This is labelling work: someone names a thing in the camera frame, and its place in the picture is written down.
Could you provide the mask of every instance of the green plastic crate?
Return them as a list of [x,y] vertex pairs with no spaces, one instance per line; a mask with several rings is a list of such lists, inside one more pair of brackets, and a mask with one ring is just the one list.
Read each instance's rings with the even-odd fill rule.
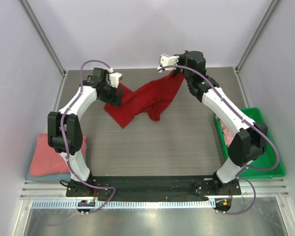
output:
[[[258,108],[251,107],[251,108],[242,108],[240,110],[244,114],[246,114],[248,117],[252,118],[255,122],[261,122],[261,121],[264,122],[264,118],[261,114],[261,111]],[[228,153],[227,153],[228,148],[225,145],[223,131],[222,131],[220,121],[217,118],[215,118],[215,116],[214,116],[214,123],[216,126],[217,134],[218,134],[220,142],[221,142],[224,159],[226,160],[228,158]],[[267,136],[272,141],[272,138],[271,138],[271,135],[269,132],[268,132]],[[267,144],[266,152],[261,157],[259,157],[257,160],[255,160],[251,165],[256,166],[256,167],[260,167],[260,168],[269,168],[274,163],[275,163],[275,153],[274,153],[272,147],[269,144]],[[258,171],[258,170],[254,170],[252,168],[249,168],[246,171],[244,171],[240,176],[245,177],[245,178],[283,177],[283,176],[285,176],[285,170],[284,170],[284,167],[280,161],[278,166],[272,171]]]

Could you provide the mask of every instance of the black mounting plate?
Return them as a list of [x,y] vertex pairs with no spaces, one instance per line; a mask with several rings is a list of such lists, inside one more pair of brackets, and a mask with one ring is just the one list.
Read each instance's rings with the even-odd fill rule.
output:
[[[112,201],[120,202],[193,202],[207,201],[207,196],[229,195],[217,193],[212,176],[96,176],[93,184],[99,187],[113,186],[116,193]],[[232,195],[241,195],[238,180],[231,185]],[[112,190],[98,190],[100,201],[106,201]],[[67,197],[92,197],[67,189]]]

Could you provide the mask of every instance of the pink cloth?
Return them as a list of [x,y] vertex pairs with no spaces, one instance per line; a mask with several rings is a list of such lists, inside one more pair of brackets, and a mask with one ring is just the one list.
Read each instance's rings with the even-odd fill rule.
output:
[[[86,141],[87,137],[83,136],[81,147],[83,156],[85,155]],[[67,164],[60,154],[56,153],[52,147],[48,146],[48,136],[46,133],[40,134],[37,137],[36,150],[29,170],[31,176],[35,177],[70,173]]]
[[223,131],[225,145],[227,147],[229,147],[231,145],[231,143],[232,143],[232,141],[233,141],[234,138],[233,138],[231,132],[229,131],[229,129],[224,124],[224,122],[222,120],[220,120],[220,118],[218,116],[216,116],[216,118],[220,121],[220,124],[221,124],[221,127],[222,127],[222,131]]

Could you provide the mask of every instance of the red cloth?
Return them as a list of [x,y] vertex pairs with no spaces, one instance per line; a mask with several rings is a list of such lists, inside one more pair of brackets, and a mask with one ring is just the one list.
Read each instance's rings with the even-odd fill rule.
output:
[[184,79],[183,74],[173,75],[173,72],[158,80],[153,80],[136,91],[131,91],[123,84],[121,106],[115,107],[106,104],[104,109],[111,117],[124,128],[135,115],[147,112],[151,120],[160,120],[161,113],[175,98]]
[[[85,156],[85,146],[87,137],[83,136],[82,155]],[[37,144],[33,160],[30,165],[31,176],[46,176],[59,173],[70,173],[66,162],[59,153],[48,146],[48,135],[46,133],[40,134],[37,137]]]

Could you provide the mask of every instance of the white panel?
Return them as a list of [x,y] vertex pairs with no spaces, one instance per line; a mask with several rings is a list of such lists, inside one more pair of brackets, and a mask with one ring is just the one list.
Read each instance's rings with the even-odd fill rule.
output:
[[0,1],[0,236],[12,234],[36,137],[60,79],[18,1]]
[[295,0],[281,2],[241,75],[279,148],[295,207]]
[[65,69],[89,59],[152,68],[184,50],[202,51],[210,67],[235,66],[270,2],[29,0]]

